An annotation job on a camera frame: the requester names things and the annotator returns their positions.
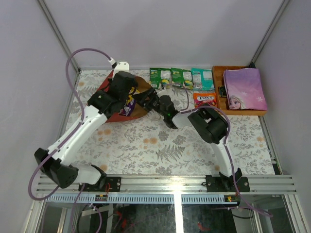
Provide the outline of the red brown paper bag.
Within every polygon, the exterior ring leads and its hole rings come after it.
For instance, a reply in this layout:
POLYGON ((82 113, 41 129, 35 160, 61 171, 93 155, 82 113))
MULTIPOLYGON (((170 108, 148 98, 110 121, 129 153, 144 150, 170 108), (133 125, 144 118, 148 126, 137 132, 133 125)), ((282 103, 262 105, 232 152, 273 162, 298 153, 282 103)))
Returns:
MULTIPOLYGON (((136 76, 136 81, 138 83, 137 90, 144 92, 149 88, 152 88, 143 78, 136 76)), ((91 98, 87 101, 88 106, 93 106, 97 109, 99 117, 107 117, 108 122, 122 122, 122 121, 129 121, 140 118, 147 114, 147 111, 141 107, 137 101, 134 108, 133 113, 130 116, 120 116, 119 112, 123 108, 120 105, 120 102, 115 100, 113 97, 110 97, 108 93, 105 91, 105 88, 99 89, 95 92, 91 98)))

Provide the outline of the purple Fox's candy packet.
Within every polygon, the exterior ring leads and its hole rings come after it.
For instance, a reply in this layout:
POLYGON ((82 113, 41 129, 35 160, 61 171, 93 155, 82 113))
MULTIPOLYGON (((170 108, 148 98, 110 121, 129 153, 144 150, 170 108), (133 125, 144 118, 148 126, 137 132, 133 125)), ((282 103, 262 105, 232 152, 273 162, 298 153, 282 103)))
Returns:
POLYGON ((120 116, 129 117, 133 113, 135 105, 136 105, 136 100, 133 98, 133 95, 139 94, 139 93, 140 91, 137 90, 136 88, 133 87, 131 89, 126 105, 119 112, 120 116))

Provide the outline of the green snack packet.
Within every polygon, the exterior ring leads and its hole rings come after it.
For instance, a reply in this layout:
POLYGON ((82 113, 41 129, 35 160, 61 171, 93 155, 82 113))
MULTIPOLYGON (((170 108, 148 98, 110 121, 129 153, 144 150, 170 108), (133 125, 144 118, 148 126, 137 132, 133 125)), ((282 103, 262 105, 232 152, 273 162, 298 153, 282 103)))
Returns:
POLYGON ((193 89, 192 73, 187 69, 171 68, 172 84, 186 89, 193 89))
POLYGON ((151 67, 149 74, 149 84, 154 89, 161 90, 171 82, 171 70, 169 68, 151 67))

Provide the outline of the Fox's candy bag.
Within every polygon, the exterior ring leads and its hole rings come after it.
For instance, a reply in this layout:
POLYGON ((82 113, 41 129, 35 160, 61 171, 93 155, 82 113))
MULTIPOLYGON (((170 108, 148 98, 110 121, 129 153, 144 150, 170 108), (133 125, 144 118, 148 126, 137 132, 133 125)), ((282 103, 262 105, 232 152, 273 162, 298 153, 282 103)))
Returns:
POLYGON ((198 107, 203 104, 217 106, 215 93, 193 93, 194 106, 198 107))

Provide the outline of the teal snack packet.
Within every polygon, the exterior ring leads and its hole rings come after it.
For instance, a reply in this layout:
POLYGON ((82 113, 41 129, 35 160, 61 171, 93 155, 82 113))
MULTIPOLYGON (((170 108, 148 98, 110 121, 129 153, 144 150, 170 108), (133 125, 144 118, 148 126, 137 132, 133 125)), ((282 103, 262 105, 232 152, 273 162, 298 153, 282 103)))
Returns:
POLYGON ((191 68, 193 90, 214 92, 214 83, 211 69, 191 68))

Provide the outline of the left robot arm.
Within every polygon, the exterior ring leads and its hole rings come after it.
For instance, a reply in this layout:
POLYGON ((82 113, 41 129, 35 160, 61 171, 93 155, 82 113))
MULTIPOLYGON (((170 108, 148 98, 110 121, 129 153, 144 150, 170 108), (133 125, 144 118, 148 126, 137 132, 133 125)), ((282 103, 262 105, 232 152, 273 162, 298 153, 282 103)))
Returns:
POLYGON ((137 89, 136 77, 119 71, 109 83, 108 90, 95 92, 83 108, 81 118, 48 149, 39 148, 34 156, 41 171, 60 188, 67 188, 75 181, 88 183, 95 191, 106 187, 104 172, 95 166, 76 168, 73 158, 88 138, 114 113, 126 105, 129 94, 137 89))

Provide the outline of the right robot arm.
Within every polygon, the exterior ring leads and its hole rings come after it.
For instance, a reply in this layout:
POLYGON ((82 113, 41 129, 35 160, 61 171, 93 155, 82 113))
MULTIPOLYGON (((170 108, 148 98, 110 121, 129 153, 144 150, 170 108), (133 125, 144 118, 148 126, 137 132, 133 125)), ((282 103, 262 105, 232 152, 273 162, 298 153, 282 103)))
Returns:
POLYGON ((192 110, 178 111, 164 90, 156 92, 153 88, 134 94, 133 98, 146 111, 154 110, 163 116, 163 121, 170 129, 192 126, 200 137, 212 146, 220 166, 223 189, 230 192, 239 186, 242 172, 233 165, 227 143, 231 129, 230 122, 222 110, 204 104, 192 110))

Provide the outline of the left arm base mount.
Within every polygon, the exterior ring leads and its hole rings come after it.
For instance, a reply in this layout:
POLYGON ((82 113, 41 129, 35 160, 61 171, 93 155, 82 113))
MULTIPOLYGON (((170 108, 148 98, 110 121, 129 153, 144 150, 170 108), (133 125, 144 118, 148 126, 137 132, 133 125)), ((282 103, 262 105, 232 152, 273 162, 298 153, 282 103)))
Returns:
POLYGON ((82 184, 79 185, 78 190, 83 192, 119 192, 121 188, 121 177, 117 176, 107 176, 105 173, 102 173, 99 181, 95 184, 85 184, 83 187, 82 184))

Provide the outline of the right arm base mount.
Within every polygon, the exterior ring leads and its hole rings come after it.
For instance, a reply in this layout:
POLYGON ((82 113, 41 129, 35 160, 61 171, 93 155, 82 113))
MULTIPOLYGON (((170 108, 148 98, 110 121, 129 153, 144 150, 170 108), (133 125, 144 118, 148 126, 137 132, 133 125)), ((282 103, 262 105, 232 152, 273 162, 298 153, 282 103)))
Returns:
POLYGON ((248 178, 243 176, 240 168, 235 172, 235 179, 236 182, 233 180, 233 175, 227 177, 221 173, 219 176, 206 175, 201 186, 204 186, 208 192, 236 192, 236 184, 240 192, 250 192, 248 178))

